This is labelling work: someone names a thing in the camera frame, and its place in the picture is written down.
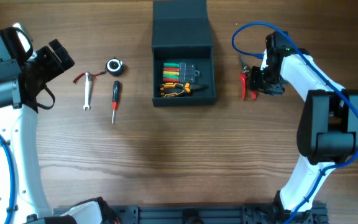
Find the red handled cutting pliers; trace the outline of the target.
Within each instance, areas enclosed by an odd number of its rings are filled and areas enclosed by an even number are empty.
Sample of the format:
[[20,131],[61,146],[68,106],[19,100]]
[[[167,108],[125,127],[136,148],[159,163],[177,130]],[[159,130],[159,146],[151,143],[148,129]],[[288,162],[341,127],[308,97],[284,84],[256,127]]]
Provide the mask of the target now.
[[247,98],[249,79],[252,74],[252,67],[246,62],[246,59],[243,55],[239,56],[239,61],[241,63],[241,73],[239,74],[239,79],[241,81],[242,87],[242,99],[245,100]]

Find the black round tape measure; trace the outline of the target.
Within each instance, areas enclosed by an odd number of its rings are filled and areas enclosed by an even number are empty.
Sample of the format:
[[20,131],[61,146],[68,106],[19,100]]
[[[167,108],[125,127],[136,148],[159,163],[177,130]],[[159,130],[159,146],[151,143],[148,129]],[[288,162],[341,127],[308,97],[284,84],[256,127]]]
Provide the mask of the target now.
[[118,77],[124,73],[124,63],[116,57],[106,62],[106,71],[113,77]]

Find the silver open-end wrench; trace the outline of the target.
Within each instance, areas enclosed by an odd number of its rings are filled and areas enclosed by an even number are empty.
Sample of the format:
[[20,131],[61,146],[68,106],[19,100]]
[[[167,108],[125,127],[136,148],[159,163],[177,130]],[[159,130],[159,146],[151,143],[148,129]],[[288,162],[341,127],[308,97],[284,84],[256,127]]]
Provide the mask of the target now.
[[85,73],[85,103],[83,105],[83,109],[85,111],[90,110],[90,101],[91,101],[91,87],[93,83],[92,76],[89,72]]

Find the precision screwdriver set case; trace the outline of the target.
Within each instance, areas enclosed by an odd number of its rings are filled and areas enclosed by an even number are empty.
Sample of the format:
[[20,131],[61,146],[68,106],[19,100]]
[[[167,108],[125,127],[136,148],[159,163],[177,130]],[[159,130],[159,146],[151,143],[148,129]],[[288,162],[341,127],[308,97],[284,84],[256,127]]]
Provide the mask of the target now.
[[200,71],[196,69],[193,63],[165,62],[163,64],[162,81],[164,83],[196,83],[199,76]]

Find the orange black needle-nose pliers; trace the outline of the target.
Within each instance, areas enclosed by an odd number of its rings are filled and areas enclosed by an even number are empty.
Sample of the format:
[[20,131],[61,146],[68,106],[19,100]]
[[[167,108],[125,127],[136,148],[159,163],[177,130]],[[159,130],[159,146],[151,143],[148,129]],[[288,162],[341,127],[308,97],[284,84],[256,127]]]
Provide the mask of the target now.
[[207,88],[207,85],[194,85],[191,83],[163,83],[160,85],[160,96],[164,98],[189,96],[193,92]]

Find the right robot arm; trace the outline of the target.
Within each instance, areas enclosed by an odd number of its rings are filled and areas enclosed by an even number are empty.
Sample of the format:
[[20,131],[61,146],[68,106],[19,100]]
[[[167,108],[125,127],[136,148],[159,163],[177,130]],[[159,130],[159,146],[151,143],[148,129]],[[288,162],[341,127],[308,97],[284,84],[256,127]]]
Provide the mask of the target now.
[[296,50],[287,32],[266,36],[262,65],[252,68],[249,88],[282,95],[289,83],[305,102],[296,133],[300,153],[285,186],[275,196],[275,218],[303,222],[329,174],[358,150],[358,90],[332,81],[305,49]]

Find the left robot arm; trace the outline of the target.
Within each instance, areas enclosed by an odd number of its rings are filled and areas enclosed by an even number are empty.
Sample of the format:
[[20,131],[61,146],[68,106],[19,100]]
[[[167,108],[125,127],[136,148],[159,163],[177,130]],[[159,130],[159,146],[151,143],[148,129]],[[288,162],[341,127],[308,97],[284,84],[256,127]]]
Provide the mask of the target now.
[[0,30],[0,223],[119,223],[101,198],[55,215],[40,176],[36,132],[43,105],[37,95],[74,65],[58,40],[35,50],[20,25]]

